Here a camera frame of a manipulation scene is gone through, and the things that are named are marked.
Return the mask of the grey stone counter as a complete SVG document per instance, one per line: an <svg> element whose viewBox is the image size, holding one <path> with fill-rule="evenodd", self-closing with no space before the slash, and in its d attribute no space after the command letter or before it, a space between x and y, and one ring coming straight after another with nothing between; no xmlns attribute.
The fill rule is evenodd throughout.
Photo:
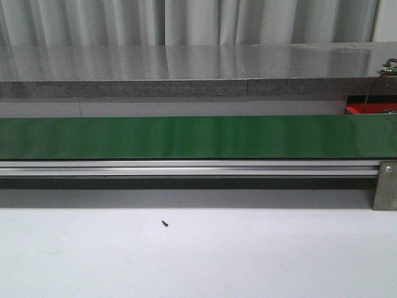
<svg viewBox="0 0 397 298"><path fill-rule="evenodd" d="M396 94L378 69L394 42L2 47L1 97Z"/></svg>

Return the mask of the green conveyor belt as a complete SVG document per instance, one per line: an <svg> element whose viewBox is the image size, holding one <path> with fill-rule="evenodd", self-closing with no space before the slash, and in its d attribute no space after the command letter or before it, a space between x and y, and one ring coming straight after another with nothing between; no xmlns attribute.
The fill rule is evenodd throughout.
<svg viewBox="0 0 397 298"><path fill-rule="evenodd" d="M1 120L4 160L395 156L395 115Z"/></svg>

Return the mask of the red plastic tray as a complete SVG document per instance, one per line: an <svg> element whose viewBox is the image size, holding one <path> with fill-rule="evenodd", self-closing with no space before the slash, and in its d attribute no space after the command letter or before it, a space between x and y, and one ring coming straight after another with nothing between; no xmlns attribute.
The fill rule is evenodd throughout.
<svg viewBox="0 0 397 298"><path fill-rule="evenodd" d="M349 96L345 114L395 114L396 96Z"/></svg>

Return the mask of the small green circuit board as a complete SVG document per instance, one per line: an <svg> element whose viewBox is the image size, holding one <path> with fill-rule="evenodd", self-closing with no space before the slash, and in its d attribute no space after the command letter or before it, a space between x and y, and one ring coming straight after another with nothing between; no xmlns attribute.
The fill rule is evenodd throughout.
<svg viewBox="0 0 397 298"><path fill-rule="evenodd" d="M389 73L390 75L396 75L397 74L396 63L384 63L381 65L378 72L380 74Z"/></svg>

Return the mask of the grey curtain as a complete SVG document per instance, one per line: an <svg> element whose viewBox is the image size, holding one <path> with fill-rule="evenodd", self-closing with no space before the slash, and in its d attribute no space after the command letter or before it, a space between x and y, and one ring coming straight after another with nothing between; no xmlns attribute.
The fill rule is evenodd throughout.
<svg viewBox="0 0 397 298"><path fill-rule="evenodd" d="M377 1L2 1L1 45L368 42Z"/></svg>

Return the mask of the aluminium conveyor side rail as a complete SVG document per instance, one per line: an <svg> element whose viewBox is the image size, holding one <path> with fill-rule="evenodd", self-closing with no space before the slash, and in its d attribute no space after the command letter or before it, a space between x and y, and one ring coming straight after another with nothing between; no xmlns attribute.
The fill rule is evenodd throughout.
<svg viewBox="0 0 397 298"><path fill-rule="evenodd" d="M379 160L3 161L1 176L376 176Z"/></svg>

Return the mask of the steel conveyor support bracket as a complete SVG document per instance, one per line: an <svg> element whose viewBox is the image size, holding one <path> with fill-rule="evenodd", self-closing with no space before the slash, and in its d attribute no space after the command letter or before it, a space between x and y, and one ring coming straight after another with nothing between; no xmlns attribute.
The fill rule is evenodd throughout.
<svg viewBox="0 0 397 298"><path fill-rule="evenodd" d="M373 202L373 210L396 211L396 160L382 161Z"/></svg>

